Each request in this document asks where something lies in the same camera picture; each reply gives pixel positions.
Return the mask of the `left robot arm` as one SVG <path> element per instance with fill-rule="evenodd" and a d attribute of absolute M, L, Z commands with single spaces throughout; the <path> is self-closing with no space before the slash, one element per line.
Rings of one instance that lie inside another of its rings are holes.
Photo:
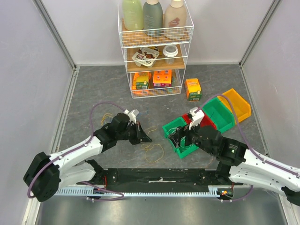
<path fill-rule="evenodd" d="M 44 202 L 59 189 L 78 182 L 99 184 L 103 169 L 90 157 L 109 150 L 118 141 L 129 141 L 132 145 L 152 142 L 136 119 L 137 113 L 136 110 L 118 113 L 110 123 L 66 150 L 51 155 L 38 153 L 23 177 L 29 188 L 28 197 Z"/>

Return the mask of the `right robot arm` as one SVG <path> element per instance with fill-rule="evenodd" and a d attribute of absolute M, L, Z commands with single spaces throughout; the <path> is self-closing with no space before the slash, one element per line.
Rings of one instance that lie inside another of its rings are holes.
<path fill-rule="evenodd" d="M 214 156 L 219 161 L 214 176 L 217 183 L 249 184 L 283 195 L 294 205 L 300 204 L 298 168 L 264 156 L 242 142 L 223 137 L 211 126 L 177 127 L 168 138 L 176 147 L 183 141 L 185 146 L 193 144 Z"/>

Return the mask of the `green bin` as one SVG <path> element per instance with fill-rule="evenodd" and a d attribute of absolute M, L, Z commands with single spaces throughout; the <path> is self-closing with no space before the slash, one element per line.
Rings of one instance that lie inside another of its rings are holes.
<path fill-rule="evenodd" d="M 221 133 L 236 125 L 234 115 L 217 97 L 210 100 L 202 110 L 215 123 L 217 130 Z"/>
<path fill-rule="evenodd" d="M 182 117 L 178 117 L 175 120 L 165 124 L 162 126 L 162 129 L 165 134 L 165 138 L 171 144 L 175 153 L 179 155 L 179 158 L 184 158 L 185 156 L 189 155 L 190 153 L 194 152 L 195 150 L 199 149 L 196 145 L 191 144 L 189 146 L 185 145 L 185 137 L 181 138 L 180 146 L 177 148 L 177 144 L 173 143 L 173 141 L 169 138 L 169 135 L 172 135 L 176 132 L 177 127 L 183 127 L 187 123 L 184 121 Z"/>

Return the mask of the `red bin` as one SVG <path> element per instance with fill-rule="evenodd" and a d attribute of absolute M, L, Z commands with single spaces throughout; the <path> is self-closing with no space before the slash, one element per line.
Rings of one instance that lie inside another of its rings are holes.
<path fill-rule="evenodd" d="M 189 118 L 187 113 L 182 115 L 181 117 L 187 124 L 189 124 L 192 121 L 191 118 Z M 205 127 L 205 126 L 210 126 L 215 130 L 217 129 L 215 123 L 208 117 L 207 114 L 204 114 L 204 118 L 200 123 L 200 127 Z"/>

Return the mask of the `rear green bin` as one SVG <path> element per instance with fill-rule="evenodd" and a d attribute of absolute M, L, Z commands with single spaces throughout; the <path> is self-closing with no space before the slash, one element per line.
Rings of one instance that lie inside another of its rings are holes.
<path fill-rule="evenodd" d="M 215 123 L 217 130 L 221 133 L 236 125 L 234 115 L 217 97 L 210 100 L 202 110 Z"/>

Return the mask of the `sponge box on table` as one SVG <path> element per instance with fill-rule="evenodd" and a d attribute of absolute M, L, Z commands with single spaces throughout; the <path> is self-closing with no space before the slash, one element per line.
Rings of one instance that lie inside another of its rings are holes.
<path fill-rule="evenodd" d="M 198 78 L 186 79 L 185 91 L 188 101 L 199 101 L 202 97 L 202 89 Z"/>

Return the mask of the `sponge box in rack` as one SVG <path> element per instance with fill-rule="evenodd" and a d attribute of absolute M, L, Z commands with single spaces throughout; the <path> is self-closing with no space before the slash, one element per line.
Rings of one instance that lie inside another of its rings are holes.
<path fill-rule="evenodd" d="M 147 90 L 150 85 L 150 72 L 137 72 L 133 77 L 132 90 Z"/>

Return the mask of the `green sponges in rack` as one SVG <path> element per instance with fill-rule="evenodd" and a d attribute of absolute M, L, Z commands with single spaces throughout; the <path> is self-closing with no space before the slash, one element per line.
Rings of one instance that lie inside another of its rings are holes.
<path fill-rule="evenodd" d="M 172 77 L 172 87 L 178 86 L 178 81 L 177 81 L 177 77 L 173 76 Z"/>

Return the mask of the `yellow bin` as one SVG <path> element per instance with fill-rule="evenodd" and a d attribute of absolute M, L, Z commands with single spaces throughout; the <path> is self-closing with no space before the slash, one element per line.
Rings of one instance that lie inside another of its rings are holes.
<path fill-rule="evenodd" d="M 234 88 L 224 92 L 223 95 L 230 100 L 238 122 L 242 122 L 252 115 L 251 105 Z"/>

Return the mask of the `yogurt cup pack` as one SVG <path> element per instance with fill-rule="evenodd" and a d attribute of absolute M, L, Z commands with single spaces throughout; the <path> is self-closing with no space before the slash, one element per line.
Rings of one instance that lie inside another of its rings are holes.
<path fill-rule="evenodd" d="M 139 67 L 146 66 L 151 68 L 159 56 L 159 51 L 148 47 L 141 47 L 132 56 L 132 60 Z"/>

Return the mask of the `clear cup with lid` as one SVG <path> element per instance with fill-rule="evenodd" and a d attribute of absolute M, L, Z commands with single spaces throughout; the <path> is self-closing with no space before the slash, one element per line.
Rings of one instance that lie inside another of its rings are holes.
<path fill-rule="evenodd" d="M 166 45 L 163 48 L 163 54 L 165 57 L 165 62 L 167 64 L 173 64 L 175 61 L 175 57 L 178 54 L 178 48 L 176 47 L 176 45 Z"/>

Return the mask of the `grey green bottle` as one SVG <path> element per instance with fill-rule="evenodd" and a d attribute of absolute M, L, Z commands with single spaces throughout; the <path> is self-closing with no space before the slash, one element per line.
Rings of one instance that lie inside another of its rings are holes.
<path fill-rule="evenodd" d="M 143 6 L 143 29 L 151 37 L 161 36 L 163 9 L 159 0 L 146 0 Z"/>

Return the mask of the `light green bottle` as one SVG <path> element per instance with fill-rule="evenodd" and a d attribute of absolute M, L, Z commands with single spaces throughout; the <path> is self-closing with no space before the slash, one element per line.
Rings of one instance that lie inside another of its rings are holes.
<path fill-rule="evenodd" d="M 125 28 L 129 31 L 143 29 L 143 9 L 139 0 L 123 0 L 122 12 Z"/>

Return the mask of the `beige brown bottle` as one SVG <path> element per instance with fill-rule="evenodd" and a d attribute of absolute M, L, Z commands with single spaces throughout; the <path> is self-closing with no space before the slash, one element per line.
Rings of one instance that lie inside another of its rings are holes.
<path fill-rule="evenodd" d="M 184 36 L 187 10 L 183 0 L 172 0 L 165 10 L 164 35 L 168 39 L 181 39 Z"/>

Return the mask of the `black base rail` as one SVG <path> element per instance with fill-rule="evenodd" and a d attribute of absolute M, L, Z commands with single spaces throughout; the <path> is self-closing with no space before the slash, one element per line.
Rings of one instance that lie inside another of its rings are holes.
<path fill-rule="evenodd" d="M 222 185 L 215 170 L 191 168 L 108 168 L 97 173 L 91 183 L 127 193 L 206 192 L 208 186 Z"/>

